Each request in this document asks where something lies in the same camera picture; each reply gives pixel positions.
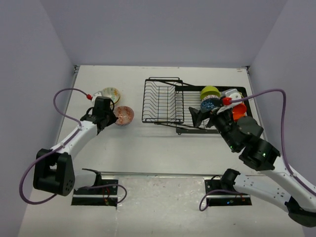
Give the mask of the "red pink patterned bowl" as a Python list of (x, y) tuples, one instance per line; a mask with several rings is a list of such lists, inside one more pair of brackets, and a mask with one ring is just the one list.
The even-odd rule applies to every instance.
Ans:
[(116, 107), (114, 114), (118, 118), (115, 122), (118, 126), (129, 125), (134, 119), (134, 111), (128, 106)]

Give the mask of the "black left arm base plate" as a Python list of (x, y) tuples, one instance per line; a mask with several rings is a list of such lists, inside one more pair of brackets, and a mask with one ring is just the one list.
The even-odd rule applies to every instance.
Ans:
[(72, 206), (113, 206), (118, 203), (117, 179), (102, 179), (99, 185), (109, 185), (101, 189), (78, 189), (74, 190)]

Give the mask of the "white floral leaf bowl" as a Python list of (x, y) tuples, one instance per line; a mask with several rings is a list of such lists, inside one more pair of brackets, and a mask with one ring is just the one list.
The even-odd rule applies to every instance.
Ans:
[(111, 98), (115, 95), (120, 95), (120, 92), (118, 89), (114, 88), (114, 87), (106, 87), (104, 88), (102, 91), (102, 96), (104, 97), (108, 97), (108, 98)]

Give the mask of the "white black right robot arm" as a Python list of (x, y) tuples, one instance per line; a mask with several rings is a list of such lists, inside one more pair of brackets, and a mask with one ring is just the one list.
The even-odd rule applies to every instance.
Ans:
[(297, 180), (299, 175), (285, 165), (279, 150), (260, 137), (264, 129), (254, 118), (244, 116), (234, 121), (231, 110), (212, 114), (190, 107), (189, 111), (194, 127), (199, 127), (203, 120), (208, 119), (246, 166), (278, 184), (272, 187), (236, 170), (227, 169), (220, 179), (222, 192), (253, 195), (284, 210), (296, 223), (308, 228), (315, 227), (316, 198), (308, 192), (308, 189), (314, 191), (315, 186)]

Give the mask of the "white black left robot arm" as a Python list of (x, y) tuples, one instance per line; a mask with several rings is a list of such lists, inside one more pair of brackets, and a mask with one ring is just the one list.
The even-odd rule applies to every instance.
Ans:
[(90, 140), (117, 121), (114, 103), (109, 97), (97, 97), (94, 106), (80, 119), (79, 125), (51, 149), (41, 149), (36, 157), (33, 186), (54, 195), (67, 196), (73, 189), (86, 188), (97, 194), (103, 182), (96, 170), (74, 170), (73, 159)]

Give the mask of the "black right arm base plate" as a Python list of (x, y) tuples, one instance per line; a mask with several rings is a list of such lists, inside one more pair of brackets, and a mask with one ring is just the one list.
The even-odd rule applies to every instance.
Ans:
[[(212, 177), (205, 179), (205, 192), (212, 190), (221, 190), (220, 177)], [(208, 206), (251, 206), (252, 201), (250, 195), (233, 195), (224, 192), (215, 192), (206, 197), (206, 204)]]

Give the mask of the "yellow sun pattern bowl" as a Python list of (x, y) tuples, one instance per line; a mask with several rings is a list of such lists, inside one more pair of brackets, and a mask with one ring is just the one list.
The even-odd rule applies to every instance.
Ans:
[(113, 100), (113, 102), (114, 102), (115, 105), (119, 102), (120, 98), (121, 98), (120, 95), (117, 95), (117, 96), (114, 95), (114, 96), (112, 97), (112, 100)]

